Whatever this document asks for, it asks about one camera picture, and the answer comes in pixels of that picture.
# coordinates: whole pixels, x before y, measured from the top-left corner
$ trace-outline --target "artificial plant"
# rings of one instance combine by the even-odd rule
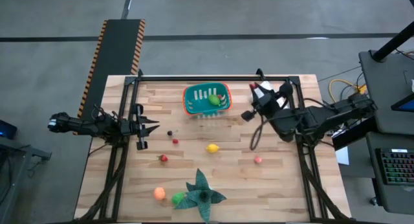
[[[227,199],[219,192],[210,189],[207,179],[200,169],[197,169],[197,174],[195,175],[195,185],[187,183],[187,189],[186,197],[175,208],[198,207],[200,216],[205,223],[208,223],[210,220],[211,205]]]

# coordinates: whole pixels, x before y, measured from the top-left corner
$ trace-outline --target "black and orange striped edge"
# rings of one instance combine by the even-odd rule
[[[93,55],[91,69],[89,69],[88,79],[86,80],[85,89],[83,90],[82,100],[80,102],[80,106],[79,106],[79,110],[78,110],[78,118],[81,118],[83,108],[85,107],[86,96],[88,95],[89,86],[91,86],[93,71],[95,70],[96,60],[98,59],[99,49],[101,47],[102,38],[104,37],[107,21],[105,20],[105,21],[103,21],[103,23],[104,24],[102,25],[101,33],[100,33],[99,38],[98,38],[98,44],[96,46],[96,50],[95,50],[95,53]]]
[[[136,37],[134,57],[132,59],[131,74],[138,74],[138,63],[140,61],[142,40],[144,39],[145,20],[140,20],[140,26],[138,28],[138,36]]]

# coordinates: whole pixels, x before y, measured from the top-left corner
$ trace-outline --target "keyboard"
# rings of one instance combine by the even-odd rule
[[[414,186],[414,151],[377,149],[382,177],[387,185]]]

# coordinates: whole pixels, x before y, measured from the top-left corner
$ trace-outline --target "black stand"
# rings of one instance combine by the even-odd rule
[[[13,176],[9,181],[10,189],[0,206],[0,223],[9,223],[12,209],[16,203],[21,184],[27,175],[32,156],[40,157],[42,161],[48,161],[52,153],[33,148],[31,145],[22,145],[5,137],[0,137],[0,149],[4,152],[0,154],[0,162],[10,161],[10,158],[13,158],[13,161],[16,162]]]

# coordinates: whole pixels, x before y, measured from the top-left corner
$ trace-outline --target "yellow lemon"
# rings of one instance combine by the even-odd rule
[[[219,150],[219,147],[216,144],[209,144],[206,148],[208,153],[215,153],[217,150]]]

